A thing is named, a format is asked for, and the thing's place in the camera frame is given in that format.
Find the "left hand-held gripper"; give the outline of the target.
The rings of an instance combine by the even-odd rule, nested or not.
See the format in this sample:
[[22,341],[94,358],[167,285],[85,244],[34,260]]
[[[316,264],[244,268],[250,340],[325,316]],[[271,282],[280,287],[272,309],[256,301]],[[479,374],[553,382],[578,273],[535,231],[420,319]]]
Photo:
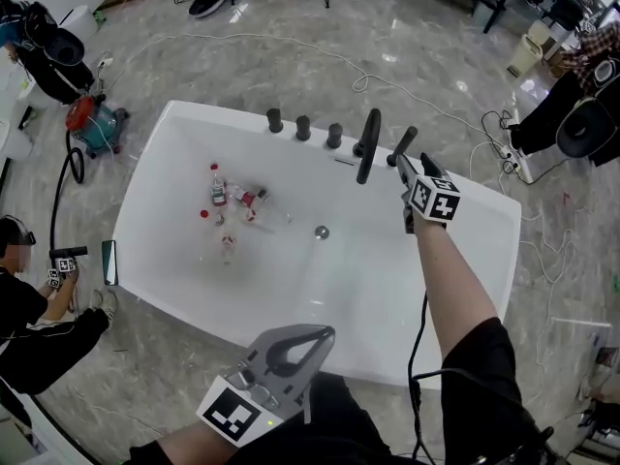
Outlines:
[[[264,331],[250,354],[226,376],[218,376],[201,402],[197,416],[217,434],[241,448],[305,407],[305,393],[335,343],[329,325],[297,324]],[[292,349],[309,345],[295,363]]]

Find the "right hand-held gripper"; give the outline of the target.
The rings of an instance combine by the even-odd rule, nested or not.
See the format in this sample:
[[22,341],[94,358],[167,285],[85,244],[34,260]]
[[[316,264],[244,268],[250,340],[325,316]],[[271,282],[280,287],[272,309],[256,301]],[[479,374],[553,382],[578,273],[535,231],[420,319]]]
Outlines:
[[461,193],[449,174],[434,158],[422,152],[420,161],[425,175],[418,174],[406,155],[396,156],[399,176],[407,188],[401,196],[407,234],[415,233],[415,215],[445,228],[454,219],[461,200]]

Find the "black cylindrical handle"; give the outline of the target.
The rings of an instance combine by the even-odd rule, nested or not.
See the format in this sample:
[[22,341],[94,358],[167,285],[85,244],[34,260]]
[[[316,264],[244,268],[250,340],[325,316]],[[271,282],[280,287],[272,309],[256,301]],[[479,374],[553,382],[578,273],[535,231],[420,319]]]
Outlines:
[[396,167],[397,157],[405,154],[405,151],[408,149],[408,147],[411,145],[413,140],[416,138],[416,136],[418,135],[418,132],[419,132],[418,128],[415,126],[409,126],[407,128],[405,134],[403,135],[401,140],[398,142],[398,144],[396,145],[392,153],[387,156],[387,164],[390,167],[392,168]]

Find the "person's right forearm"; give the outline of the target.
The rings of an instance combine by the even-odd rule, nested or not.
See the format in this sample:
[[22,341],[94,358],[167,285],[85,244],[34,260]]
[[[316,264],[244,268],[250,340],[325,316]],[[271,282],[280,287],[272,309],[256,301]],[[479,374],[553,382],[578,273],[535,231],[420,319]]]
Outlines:
[[443,357],[475,327],[495,318],[495,306],[444,227],[414,217],[431,318]]

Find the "person's left forearm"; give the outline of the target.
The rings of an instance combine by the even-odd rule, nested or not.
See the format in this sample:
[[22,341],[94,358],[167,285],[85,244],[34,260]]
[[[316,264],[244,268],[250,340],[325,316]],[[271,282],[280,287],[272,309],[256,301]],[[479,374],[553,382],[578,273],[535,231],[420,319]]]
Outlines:
[[238,447],[199,420],[157,440],[173,465],[226,465]]

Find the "white bathtub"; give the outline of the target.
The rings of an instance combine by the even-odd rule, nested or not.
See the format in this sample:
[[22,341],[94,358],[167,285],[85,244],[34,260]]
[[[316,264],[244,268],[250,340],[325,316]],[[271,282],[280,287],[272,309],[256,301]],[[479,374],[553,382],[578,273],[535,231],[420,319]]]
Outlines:
[[[421,325],[424,294],[416,239],[405,232],[398,171],[378,148],[367,182],[357,184],[354,140],[326,146],[265,115],[171,101],[144,148],[113,237],[119,285],[177,319],[237,345],[293,324],[335,329],[324,368],[403,386],[407,371],[440,366],[437,338]],[[214,207],[210,164],[227,182],[228,203]],[[263,208],[293,215],[271,234],[244,222],[233,198],[240,186],[265,188]],[[200,216],[206,209],[207,219]],[[225,217],[216,226],[217,216]],[[326,226],[329,237],[314,231]],[[230,265],[220,250],[235,233]]]

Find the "black curved faucet spout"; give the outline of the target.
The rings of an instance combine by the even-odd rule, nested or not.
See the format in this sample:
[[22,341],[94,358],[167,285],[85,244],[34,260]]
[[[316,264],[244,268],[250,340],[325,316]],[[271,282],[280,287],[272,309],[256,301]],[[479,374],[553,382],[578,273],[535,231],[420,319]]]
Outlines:
[[380,136],[381,121],[381,111],[378,108],[372,108],[367,116],[361,138],[353,147],[353,155],[360,159],[356,176],[356,183],[359,185],[367,182],[372,169]]

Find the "person's black shirt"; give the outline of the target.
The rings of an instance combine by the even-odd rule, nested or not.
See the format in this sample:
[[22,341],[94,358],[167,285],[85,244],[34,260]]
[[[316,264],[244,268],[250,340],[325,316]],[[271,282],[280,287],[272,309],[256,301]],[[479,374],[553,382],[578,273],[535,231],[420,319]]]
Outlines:
[[[472,329],[447,355],[441,378],[446,465],[489,465],[526,450],[537,465],[540,430],[519,405],[515,356],[496,318]],[[311,391],[312,420],[301,416],[237,450],[226,465],[421,465],[391,453],[343,379],[324,374]]]

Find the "white power strip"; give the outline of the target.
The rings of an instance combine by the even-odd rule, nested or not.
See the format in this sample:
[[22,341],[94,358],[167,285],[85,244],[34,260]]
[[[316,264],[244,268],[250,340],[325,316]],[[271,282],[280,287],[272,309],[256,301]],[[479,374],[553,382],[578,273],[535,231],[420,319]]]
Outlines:
[[500,159],[501,159],[501,170],[503,173],[515,173],[520,172],[521,167],[521,157],[518,152],[515,152],[511,149],[509,145],[501,145],[499,148]]

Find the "clear plastic bottle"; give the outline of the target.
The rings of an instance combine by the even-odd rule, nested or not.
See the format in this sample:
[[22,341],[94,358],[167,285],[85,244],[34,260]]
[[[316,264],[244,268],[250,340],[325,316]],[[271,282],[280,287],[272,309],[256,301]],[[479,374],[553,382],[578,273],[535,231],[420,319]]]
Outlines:
[[224,265],[230,265],[236,250],[237,239],[234,232],[223,231],[220,238],[220,250]]
[[257,212],[254,225],[262,232],[274,234],[284,230],[293,219],[290,213],[273,208],[263,208]]

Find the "red label bottle black cap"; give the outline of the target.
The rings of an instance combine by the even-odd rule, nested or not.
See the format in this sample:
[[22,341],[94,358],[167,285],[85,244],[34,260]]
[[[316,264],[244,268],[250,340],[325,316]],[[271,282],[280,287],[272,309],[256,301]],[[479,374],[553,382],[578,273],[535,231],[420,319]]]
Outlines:
[[241,206],[257,211],[268,197],[268,192],[265,188],[261,188],[257,192],[251,192],[240,186],[235,186],[232,196]]

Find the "clear bottle red label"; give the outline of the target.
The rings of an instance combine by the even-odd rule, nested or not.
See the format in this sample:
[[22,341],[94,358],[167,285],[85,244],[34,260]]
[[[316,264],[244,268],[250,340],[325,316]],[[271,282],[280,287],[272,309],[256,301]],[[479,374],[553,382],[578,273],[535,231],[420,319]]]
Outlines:
[[210,186],[210,197],[214,207],[224,207],[228,203],[227,182],[219,172],[219,164],[212,162],[210,164],[212,182]]

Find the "black smartphone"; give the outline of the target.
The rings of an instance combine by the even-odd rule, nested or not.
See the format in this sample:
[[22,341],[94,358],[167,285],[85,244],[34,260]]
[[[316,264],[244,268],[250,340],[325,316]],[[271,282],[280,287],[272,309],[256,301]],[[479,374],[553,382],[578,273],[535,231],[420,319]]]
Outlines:
[[101,248],[104,283],[107,286],[117,286],[118,270],[116,257],[116,241],[114,239],[105,240],[102,242]]

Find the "white flat strip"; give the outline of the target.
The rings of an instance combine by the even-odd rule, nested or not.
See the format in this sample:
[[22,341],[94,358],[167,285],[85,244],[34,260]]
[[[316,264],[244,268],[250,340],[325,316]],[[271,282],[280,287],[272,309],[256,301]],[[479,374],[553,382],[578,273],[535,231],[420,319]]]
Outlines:
[[574,325],[574,326],[590,326],[590,327],[606,328],[606,329],[612,328],[612,324],[606,323],[606,322],[586,321],[586,320],[558,318],[558,317],[551,317],[551,321],[554,323],[568,324],[568,325]]

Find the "red teal vacuum cleaner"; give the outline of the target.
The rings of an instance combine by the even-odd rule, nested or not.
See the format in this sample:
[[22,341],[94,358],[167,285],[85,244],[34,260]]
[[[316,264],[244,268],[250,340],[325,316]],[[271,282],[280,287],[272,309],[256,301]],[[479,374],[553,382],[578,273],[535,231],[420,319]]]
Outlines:
[[84,145],[91,159],[107,151],[113,155],[120,152],[120,136],[130,113],[124,108],[111,110],[105,100],[105,94],[86,95],[70,105],[65,121],[67,151],[73,148],[71,139],[75,139]]

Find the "white plastic bin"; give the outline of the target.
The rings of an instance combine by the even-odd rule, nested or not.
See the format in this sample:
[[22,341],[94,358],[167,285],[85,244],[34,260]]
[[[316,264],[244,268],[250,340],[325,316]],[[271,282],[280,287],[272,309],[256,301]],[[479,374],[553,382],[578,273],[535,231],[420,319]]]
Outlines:
[[93,12],[86,5],[77,6],[70,10],[60,21],[59,26],[71,32],[83,43],[92,38],[99,29]]

